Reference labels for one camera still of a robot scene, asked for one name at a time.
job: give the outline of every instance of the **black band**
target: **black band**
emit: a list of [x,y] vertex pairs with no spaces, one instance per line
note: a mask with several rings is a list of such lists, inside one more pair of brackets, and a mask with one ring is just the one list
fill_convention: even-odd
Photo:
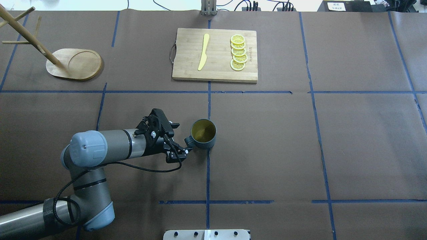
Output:
[[80,186],[74,187],[74,191],[77,191],[77,190],[80,190],[80,189],[83,189],[83,188],[86,188],[86,187],[92,187],[92,186],[94,186],[96,184],[100,184],[100,183],[103,183],[105,181],[107,181],[107,179],[101,179],[101,180],[93,181],[93,182],[85,184],[85,185],[80,185]]
[[46,199],[43,203],[43,221],[44,229],[49,235],[58,232],[58,228],[55,223],[55,217],[53,216],[53,198]]
[[125,159],[129,159],[129,157],[130,157],[130,156],[131,156],[131,154],[132,154],[132,139],[131,139],[131,135],[129,135],[128,131],[123,130],[123,132],[125,132],[125,133],[126,133],[126,135],[128,135],[128,139],[129,139],[129,154],[128,154],[128,156],[125,158]]
[[70,220],[71,222],[74,222],[74,215],[73,215],[73,210],[71,209],[71,202],[67,202],[67,207],[68,207],[68,214],[70,215]]

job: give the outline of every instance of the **light blue joint cap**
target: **light blue joint cap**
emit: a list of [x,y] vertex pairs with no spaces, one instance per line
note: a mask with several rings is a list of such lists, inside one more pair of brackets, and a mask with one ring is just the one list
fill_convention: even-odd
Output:
[[70,156],[79,167],[94,167],[107,155],[107,140],[98,131],[76,133],[70,142]]
[[67,148],[68,148],[69,146],[70,146],[70,145],[66,146],[66,147],[64,148],[64,150],[62,150],[62,152],[61,152],[61,163],[62,163],[62,165],[65,167],[65,169],[67,169],[67,170],[69,170],[69,169],[68,169],[68,167],[65,165],[65,161],[64,161],[64,154],[65,154],[65,150],[67,150]]
[[100,213],[83,225],[86,231],[93,231],[103,228],[110,224],[115,218],[113,202],[104,208]]

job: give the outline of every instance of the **mug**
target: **mug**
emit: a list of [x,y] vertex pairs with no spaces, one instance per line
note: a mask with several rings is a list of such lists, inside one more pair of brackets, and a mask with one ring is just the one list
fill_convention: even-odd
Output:
[[209,119],[199,119],[191,126],[190,134],[184,140],[187,146],[208,149],[215,144],[216,126]]

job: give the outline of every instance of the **black box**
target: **black box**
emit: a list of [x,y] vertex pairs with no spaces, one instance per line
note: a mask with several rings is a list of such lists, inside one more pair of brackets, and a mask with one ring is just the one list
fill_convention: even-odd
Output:
[[322,1],[318,12],[335,12],[329,10],[328,3],[343,3],[345,12],[372,12],[371,3],[367,1]]

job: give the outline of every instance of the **cutting board handle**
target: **cutting board handle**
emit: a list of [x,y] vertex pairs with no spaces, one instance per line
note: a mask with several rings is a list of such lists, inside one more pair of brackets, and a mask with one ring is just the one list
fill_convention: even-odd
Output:
[[170,59],[170,62],[172,63],[172,65],[173,65],[173,61],[175,60],[175,57],[173,57],[173,60],[172,60],[172,49],[173,49],[173,47],[175,47],[175,56],[176,56],[176,41],[172,45],[172,47],[170,48],[170,52],[169,52],[169,59]]

